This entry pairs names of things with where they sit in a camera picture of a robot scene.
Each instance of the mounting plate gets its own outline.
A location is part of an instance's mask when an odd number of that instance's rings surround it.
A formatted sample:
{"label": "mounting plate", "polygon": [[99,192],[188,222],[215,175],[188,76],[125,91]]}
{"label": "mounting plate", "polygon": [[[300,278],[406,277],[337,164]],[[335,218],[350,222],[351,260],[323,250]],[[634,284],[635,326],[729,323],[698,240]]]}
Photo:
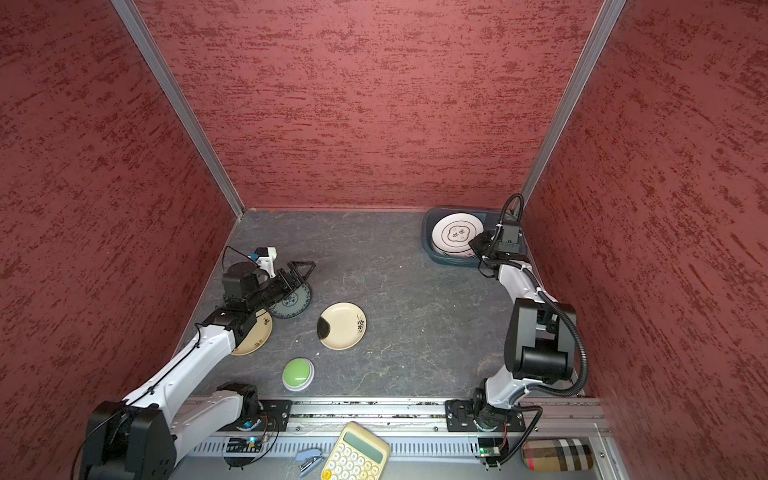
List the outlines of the mounting plate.
{"label": "mounting plate", "polygon": [[[275,420],[277,420],[277,428],[281,432],[286,431],[288,420],[290,420],[291,405],[293,405],[293,402],[291,400],[261,400],[262,410],[259,413],[259,417],[269,417],[270,426],[267,429],[268,432],[274,432],[273,422]],[[248,436],[248,435],[256,436],[257,434],[263,434],[264,427],[266,426],[266,422],[261,420],[256,425],[255,429],[244,432],[243,430],[238,430],[235,427],[235,423],[236,422],[232,422],[229,425],[225,425],[221,427],[221,429],[219,429],[219,432],[237,432],[237,433],[241,433],[243,436]]]}
{"label": "mounting plate", "polygon": [[[449,432],[486,432],[475,423],[472,400],[448,400],[445,402],[445,423]],[[511,416],[507,422],[507,432],[524,432],[523,418]]]}

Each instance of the black cable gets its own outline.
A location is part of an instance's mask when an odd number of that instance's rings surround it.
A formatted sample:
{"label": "black cable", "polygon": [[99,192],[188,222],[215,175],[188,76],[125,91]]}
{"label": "black cable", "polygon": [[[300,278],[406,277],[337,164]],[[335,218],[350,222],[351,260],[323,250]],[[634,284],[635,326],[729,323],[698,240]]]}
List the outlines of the black cable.
{"label": "black cable", "polygon": [[272,420],[274,420],[274,422],[275,422],[275,439],[274,439],[274,441],[272,442],[272,445],[270,445],[270,447],[267,449],[267,451],[266,451],[266,452],[264,452],[264,453],[263,453],[263,454],[262,454],[262,455],[261,455],[259,458],[257,458],[256,460],[253,460],[251,463],[256,463],[256,462],[258,462],[259,460],[261,460],[262,458],[264,458],[264,457],[266,456],[266,454],[267,454],[267,453],[269,453],[269,452],[272,452],[272,448],[273,448],[273,447],[275,446],[275,444],[277,443],[277,439],[278,439],[278,437],[280,437],[280,424],[279,424],[279,423],[277,423],[277,418],[275,418],[275,417],[272,417]]}
{"label": "black cable", "polygon": [[227,465],[230,466],[230,468],[232,468],[233,466],[234,467],[240,467],[240,468],[247,467],[248,465],[252,465],[252,464],[258,462],[259,460],[261,460],[262,458],[264,458],[267,453],[272,452],[272,448],[275,446],[275,444],[277,443],[277,439],[280,437],[280,424],[277,422],[276,417],[267,417],[267,418],[274,420],[274,424],[275,424],[275,429],[273,430],[273,433],[275,435],[275,439],[272,441],[272,445],[270,445],[270,447],[267,449],[267,451],[264,452],[263,454],[261,454],[260,457],[258,457],[258,458],[254,457],[250,462],[243,463],[242,465],[231,465],[229,463],[229,461],[227,460],[227,457],[223,457],[224,461],[227,463]]}
{"label": "black cable", "polygon": [[485,273],[483,273],[482,270],[480,270],[480,266],[483,263],[485,263],[485,261],[483,261],[483,259],[481,258],[480,261],[478,262],[478,272],[480,272],[480,274],[483,275],[485,278],[496,278],[496,275],[494,275],[493,273],[491,273],[490,275],[486,275]]}
{"label": "black cable", "polygon": [[510,458],[515,456],[515,453],[517,453],[520,450],[520,447],[523,446],[523,444],[525,443],[525,440],[528,439],[528,436],[536,428],[536,424],[538,423],[538,420],[541,418],[541,414],[544,412],[544,409],[538,405],[532,405],[532,406],[526,406],[526,407],[516,406],[513,409],[518,410],[520,412],[536,412],[536,416],[531,420],[531,423],[528,424],[528,427],[525,429],[525,432],[523,432],[523,435],[515,444],[515,447],[512,449],[509,449],[509,453],[507,454],[507,456],[505,456],[502,460],[498,462],[499,465],[504,465]]}
{"label": "black cable", "polygon": [[162,381],[163,381],[163,379],[164,379],[166,376],[168,376],[168,374],[169,374],[169,373],[171,373],[171,372],[172,372],[172,371],[173,371],[173,370],[174,370],[174,369],[175,369],[175,368],[176,368],[176,367],[177,367],[177,366],[178,366],[180,363],[182,363],[182,362],[184,361],[184,359],[186,359],[186,358],[187,358],[187,357],[188,357],[188,356],[189,356],[189,355],[190,355],[192,352],[194,352],[194,350],[195,350],[195,349],[198,349],[198,348],[200,348],[200,340],[201,340],[201,337],[202,337],[202,335],[203,335],[203,334],[202,334],[202,332],[200,331],[200,326],[201,326],[201,324],[200,324],[200,323],[195,323],[194,325],[195,325],[195,328],[197,328],[197,341],[195,342],[194,346],[193,346],[193,347],[190,349],[190,351],[189,351],[189,352],[187,352],[187,353],[186,353],[186,354],[185,354],[183,357],[181,357],[181,359],[180,359],[178,362],[176,362],[176,363],[174,364],[174,366],[170,367],[170,368],[168,369],[168,371],[167,371],[167,372],[165,372],[165,374],[163,374],[163,375],[162,375],[162,377],[160,377],[160,379],[159,379],[159,380],[157,380],[157,381],[154,383],[154,385],[152,385],[151,387],[149,387],[149,388],[147,389],[147,391],[146,391],[146,392],[144,392],[144,393],[142,393],[141,395],[139,395],[139,396],[138,396],[138,398],[136,398],[136,399],[135,399],[134,401],[132,401],[131,403],[128,403],[128,404],[126,404],[125,406],[123,406],[121,409],[117,410],[115,413],[113,413],[112,415],[110,415],[110,416],[109,416],[109,417],[108,417],[106,420],[104,420],[102,423],[100,423],[100,424],[96,425],[96,428],[92,429],[92,430],[91,430],[91,431],[90,431],[90,432],[89,432],[89,433],[88,433],[88,434],[85,436],[85,440],[83,440],[83,441],[82,441],[82,443],[81,443],[81,444],[80,444],[80,446],[78,447],[78,450],[77,450],[77,451],[74,453],[74,458],[72,459],[72,466],[70,467],[70,470],[69,470],[69,480],[74,480],[74,467],[75,467],[75,466],[77,465],[77,463],[78,463],[78,456],[80,455],[80,452],[82,451],[83,447],[85,446],[85,443],[88,441],[88,439],[91,437],[91,435],[93,435],[93,434],[94,434],[94,433],[95,433],[97,430],[99,430],[101,427],[103,427],[104,425],[106,425],[106,423],[107,423],[107,422],[109,422],[110,420],[112,420],[112,419],[113,419],[113,418],[114,418],[116,415],[120,415],[120,414],[122,414],[122,413],[125,413],[125,407],[129,407],[129,406],[131,406],[131,405],[135,404],[136,402],[138,402],[139,400],[143,399],[145,396],[147,396],[147,395],[150,395],[150,394],[154,393],[154,388],[155,388],[156,386],[160,385],[160,382],[162,382]]}
{"label": "black cable", "polygon": [[510,204],[512,201],[517,198],[520,200],[520,212],[518,213],[518,222],[522,223],[523,221],[523,209],[525,208],[525,198],[521,194],[512,194],[506,202],[504,202],[504,206],[502,207],[501,213],[498,215],[498,222],[496,223],[496,233],[493,236],[493,241],[491,242],[491,248],[488,249],[489,252],[495,252],[496,247],[498,246],[498,242],[502,239],[502,230],[504,230],[504,215],[506,215],[507,210],[509,209]]}
{"label": "black cable", "polygon": [[538,390],[540,392],[548,393],[549,395],[559,396],[559,397],[574,396],[584,388],[584,385],[587,384],[587,379],[589,378],[589,362],[587,360],[587,349],[584,347],[584,342],[581,340],[581,336],[579,336],[578,331],[576,330],[576,325],[574,325],[573,321],[571,320],[571,317],[569,317],[568,314],[565,311],[563,311],[563,309],[560,308],[560,306],[556,302],[554,302],[551,298],[549,298],[549,295],[547,295],[544,292],[544,290],[541,289],[541,286],[538,284],[538,280],[536,280],[536,276],[533,274],[533,272],[531,272],[527,268],[521,268],[521,270],[523,273],[525,273],[525,275],[528,276],[528,278],[536,287],[539,298],[544,300],[544,303],[546,303],[549,306],[549,308],[553,309],[554,312],[558,314],[558,318],[560,319],[560,321],[563,322],[565,326],[568,328],[568,331],[574,337],[574,343],[576,343],[576,347],[579,350],[579,358],[581,360],[581,364],[579,366],[578,380],[576,380],[576,383],[574,383],[570,388],[553,389],[552,387],[536,384],[536,385],[531,385],[528,389]]}
{"label": "black cable", "polygon": [[250,261],[251,261],[251,263],[253,263],[253,265],[259,266],[259,264],[258,264],[258,263],[256,263],[256,261],[255,261],[254,259],[252,259],[252,258],[251,258],[251,257],[249,257],[248,255],[246,255],[245,253],[243,253],[243,252],[241,252],[241,251],[239,251],[239,250],[235,250],[234,248],[232,248],[232,247],[230,247],[229,245],[227,245],[226,247],[224,247],[224,252],[222,252],[222,254],[221,254],[221,271],[222,271],[222,272],[223,272],[223,271],[225,271],[225,270],[224,270],[224,257],[226,257],[226,256],[227,256],[227,249],[229,249],[229,250],[232,250],[234,253],[239,253],[239,254],[240,254],[240,255],[242,255],[243,257],[246,257],[248,260],[250,260]]}

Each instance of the blue plastic tray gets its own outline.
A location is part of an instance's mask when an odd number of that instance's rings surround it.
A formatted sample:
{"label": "blue plastic tray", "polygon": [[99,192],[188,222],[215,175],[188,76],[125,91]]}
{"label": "blue plastic tray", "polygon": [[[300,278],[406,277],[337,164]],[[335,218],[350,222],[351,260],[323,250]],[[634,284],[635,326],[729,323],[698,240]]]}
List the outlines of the blue plastic tray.
{"label": "blue plastic tray", "polygon": [[495,230],[496,222],[498,221],[498,210],[482,210],[479,208],[460,208],[460,207],[435,207],[424,215],[422,220],[422,247],[424,251],[429,255],[429,258],[441,265],[453,265],[453,266],[478,266],[478,259],[473,258],[457,258],[446,257],[440,253],[436,253],[432,248],[432,229],[435,225],[451,214],[472,214],[475,215],[483,224],[485,230]]}

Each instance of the plaid pencil case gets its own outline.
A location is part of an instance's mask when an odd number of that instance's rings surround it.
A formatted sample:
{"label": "plaid pencil case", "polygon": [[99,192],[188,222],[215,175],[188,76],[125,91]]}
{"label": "plaid pencil case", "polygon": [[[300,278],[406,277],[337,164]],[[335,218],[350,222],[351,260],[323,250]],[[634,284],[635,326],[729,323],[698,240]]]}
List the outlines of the plaid pencil case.
{"label": "plaid pencil case", "polygon": [[523,463],[535,472],[588,470],[592,449],[579,439],[530,440],[522,448]]}

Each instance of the calculator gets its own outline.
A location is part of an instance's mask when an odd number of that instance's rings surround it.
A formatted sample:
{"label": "calculator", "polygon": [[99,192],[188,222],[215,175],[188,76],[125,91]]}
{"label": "calculator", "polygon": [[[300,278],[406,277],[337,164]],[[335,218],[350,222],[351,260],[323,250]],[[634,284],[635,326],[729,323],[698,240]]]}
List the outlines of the calculator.
{"label": "calculator", "polygon": [[379,480],[389,445],[355,422],[347,423],[323,468],[323,480]]}

